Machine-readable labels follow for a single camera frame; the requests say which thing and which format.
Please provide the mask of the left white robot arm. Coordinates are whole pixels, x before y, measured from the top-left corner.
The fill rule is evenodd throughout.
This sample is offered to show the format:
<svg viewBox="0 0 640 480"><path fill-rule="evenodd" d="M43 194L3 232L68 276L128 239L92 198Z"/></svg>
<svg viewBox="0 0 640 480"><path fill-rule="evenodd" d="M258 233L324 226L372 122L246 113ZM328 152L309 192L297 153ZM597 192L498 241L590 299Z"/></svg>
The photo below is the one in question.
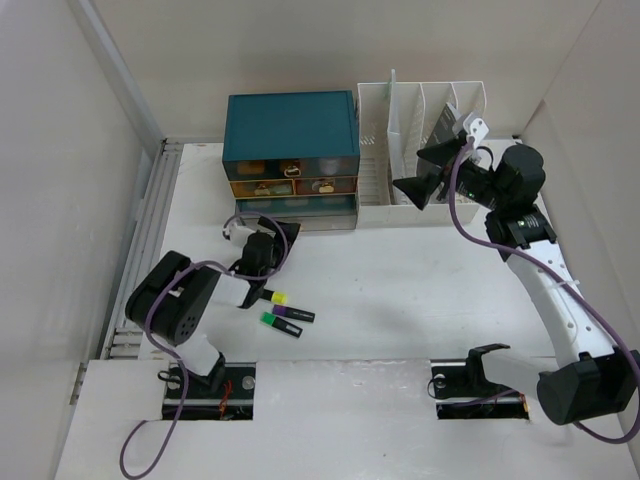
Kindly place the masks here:
<svg viewBox="0 0 640 480"><path fill-rule="evenodd" d="M180 360L189 384L201 396L223 387L225 359L206 336L195 331L210 303L248 309L265 300L286 303L283 293L266 288L284 265L301 225L261 215L256 230L239 223L236 214L223 225L223 238L244 242L241 256L231 266L214 261L194 263L171 250L130 294L125 317L143 329L162 352Z"/></svg>

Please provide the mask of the grey Canon setup guide booklet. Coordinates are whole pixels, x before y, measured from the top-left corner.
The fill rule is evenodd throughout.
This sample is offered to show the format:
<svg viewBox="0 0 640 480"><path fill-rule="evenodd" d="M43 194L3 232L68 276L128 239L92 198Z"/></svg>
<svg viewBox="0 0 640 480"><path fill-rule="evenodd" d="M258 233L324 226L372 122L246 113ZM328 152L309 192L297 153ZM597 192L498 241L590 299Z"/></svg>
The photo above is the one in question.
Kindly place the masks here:
<svg viewBox="0 0 640 480"><path fill-rule="evenodd" d="M453 139L460 130L460 111L451 103L446 102L426 142L427 146L435 146Z"/></svg>

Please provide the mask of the clear jar of paper clips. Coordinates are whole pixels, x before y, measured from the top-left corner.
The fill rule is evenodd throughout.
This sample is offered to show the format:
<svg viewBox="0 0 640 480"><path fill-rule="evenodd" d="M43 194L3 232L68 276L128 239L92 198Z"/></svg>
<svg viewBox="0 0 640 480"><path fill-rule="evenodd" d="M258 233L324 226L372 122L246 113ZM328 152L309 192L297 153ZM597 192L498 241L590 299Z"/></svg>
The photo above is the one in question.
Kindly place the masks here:
<svg viewBox="0 0 640 480"><path fill-rule="evenodd" d="M343 167L342 157L323 157L318 159L319 170L322 175L337 176Z"/></svg>

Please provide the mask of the yellow cap black highlighter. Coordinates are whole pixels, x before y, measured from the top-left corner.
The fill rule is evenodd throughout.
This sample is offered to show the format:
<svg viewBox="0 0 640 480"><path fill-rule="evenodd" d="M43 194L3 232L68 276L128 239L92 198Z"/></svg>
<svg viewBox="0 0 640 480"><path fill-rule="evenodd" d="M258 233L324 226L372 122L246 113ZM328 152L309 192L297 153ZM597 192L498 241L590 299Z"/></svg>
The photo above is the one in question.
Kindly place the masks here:
<svg viewBox="0 0 640 480"><path fill-rule="evenodd" d="M286 305L288 301L288 297L285 293L268 289L263 290L261 298L265 301L277 305Z"/></svg>

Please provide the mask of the teal desktop drawer cabinet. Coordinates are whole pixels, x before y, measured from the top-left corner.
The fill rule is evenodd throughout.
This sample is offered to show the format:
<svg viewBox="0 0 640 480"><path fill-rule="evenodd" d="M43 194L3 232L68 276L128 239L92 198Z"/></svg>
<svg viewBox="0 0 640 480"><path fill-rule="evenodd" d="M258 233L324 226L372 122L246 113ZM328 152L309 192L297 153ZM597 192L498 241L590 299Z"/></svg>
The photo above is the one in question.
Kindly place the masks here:
<svg viewBox="0 0 640 480"><path fill-rule="evenodd" d="M342 157L337 176L318 159ZM228 100L222 166L243 222L261 215L297 222L307 231L352 230L358 215L359 124L349 90L238 94ZM265 173L241 177L237 164L261 160ZM272 195L291 182L293 195Z"/></svg>

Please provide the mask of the clear mesh document pouch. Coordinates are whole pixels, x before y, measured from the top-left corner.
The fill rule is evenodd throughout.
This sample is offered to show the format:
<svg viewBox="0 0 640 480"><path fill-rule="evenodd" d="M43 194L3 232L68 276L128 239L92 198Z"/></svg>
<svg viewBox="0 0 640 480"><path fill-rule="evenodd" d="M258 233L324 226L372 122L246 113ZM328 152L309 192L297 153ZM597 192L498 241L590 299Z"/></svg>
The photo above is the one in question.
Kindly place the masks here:
<svg viewBox="0 0 640 480"><path fill-rule="evenodd" d="M401 205L403 203L403 194L393 184L395 179L401 178L404 174L404 163L401 149L402 136L399 118L400 102L395 69L391 69L390 80L388 82L388 100L387 147L389 156L389 192L391 202L394 205Z"/></svg>

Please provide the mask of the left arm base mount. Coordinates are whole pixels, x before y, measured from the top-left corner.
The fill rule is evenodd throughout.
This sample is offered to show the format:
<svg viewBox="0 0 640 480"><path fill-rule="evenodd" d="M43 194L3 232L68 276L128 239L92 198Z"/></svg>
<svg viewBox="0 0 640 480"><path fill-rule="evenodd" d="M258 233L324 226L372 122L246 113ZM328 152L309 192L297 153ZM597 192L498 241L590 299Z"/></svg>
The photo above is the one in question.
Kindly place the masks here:
<svg viewBox="0 0 640 480"><path fill-rule="evenodd" d="M253 419L256 386L255 363L227 363L220 376L208 384L189 375L184 405L179 415L187 421L245 421ZM164 383L161 406L163 420L172 420L183 392L183 373L177 364L161 370L157 379Z"/></svg>

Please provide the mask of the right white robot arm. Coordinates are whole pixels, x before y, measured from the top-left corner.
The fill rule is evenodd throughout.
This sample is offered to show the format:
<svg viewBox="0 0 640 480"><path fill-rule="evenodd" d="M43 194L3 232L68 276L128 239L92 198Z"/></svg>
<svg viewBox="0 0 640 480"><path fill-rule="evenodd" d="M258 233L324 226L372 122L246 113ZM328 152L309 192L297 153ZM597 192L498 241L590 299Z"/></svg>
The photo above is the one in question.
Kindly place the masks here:
<svg viewBox="0 0 640 480"><path fill-rule="evenodd" d="M568 272L557 235L535 201L546 175L534 148L508 147L497 166L483 168L472 155L475 140L462 134L418 151L417 173L393 180L418 208L440 190L488 209L487 239L520 280L546 328L557 367L518 357L505 344L471 349L461 367L438 369L439 399L462 397L464 407L509 394L534 397L556 425L585 430L586 421L625 410L639 390L639 353L591 307Z"/></svg>

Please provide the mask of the purple cap black highlighter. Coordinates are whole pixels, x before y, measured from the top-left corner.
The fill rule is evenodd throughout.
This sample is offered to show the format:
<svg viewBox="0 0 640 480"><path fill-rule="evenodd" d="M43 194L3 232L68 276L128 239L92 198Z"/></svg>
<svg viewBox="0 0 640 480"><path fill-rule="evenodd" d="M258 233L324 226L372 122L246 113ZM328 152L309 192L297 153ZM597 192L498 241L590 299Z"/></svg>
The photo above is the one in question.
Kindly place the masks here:
<svg viewBox="0 0 640 480"><path fill-rule="evenodd" d="M302 321L306 323L313 323L315 321L315 314L313 312L286 305L274 305L271 313L275 316L286 318L289 320Z"/></svg>

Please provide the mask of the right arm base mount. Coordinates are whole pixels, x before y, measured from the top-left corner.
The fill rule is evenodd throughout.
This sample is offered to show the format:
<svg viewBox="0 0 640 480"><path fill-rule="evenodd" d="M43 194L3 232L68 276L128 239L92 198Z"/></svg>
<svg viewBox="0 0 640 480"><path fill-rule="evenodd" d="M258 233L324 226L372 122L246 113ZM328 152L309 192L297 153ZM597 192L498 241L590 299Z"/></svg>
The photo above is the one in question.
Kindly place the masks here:
<svg viewBox="0 0 640 480"><path fill-rule="evenodd" d="M525 397L486 379L483 357L509 349L494 343L472 348L464 359L430 361L427 393L435 401L439 420L529 420Z"/></svg>

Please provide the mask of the green cap black highlighter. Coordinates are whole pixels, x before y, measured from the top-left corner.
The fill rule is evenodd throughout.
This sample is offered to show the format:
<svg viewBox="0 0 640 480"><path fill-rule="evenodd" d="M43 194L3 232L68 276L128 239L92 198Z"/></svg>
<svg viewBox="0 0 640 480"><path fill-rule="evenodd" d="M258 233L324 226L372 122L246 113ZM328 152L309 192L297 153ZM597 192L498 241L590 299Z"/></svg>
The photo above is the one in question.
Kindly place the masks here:
<svg viewBox="0 0 640 480"><path fill-rule="evenodd" d="M294 338L300 338L303 332L303 329L301 327L298 327L272 313L264 312L260 317L260 321L264 325L267 325Z"/></svg>

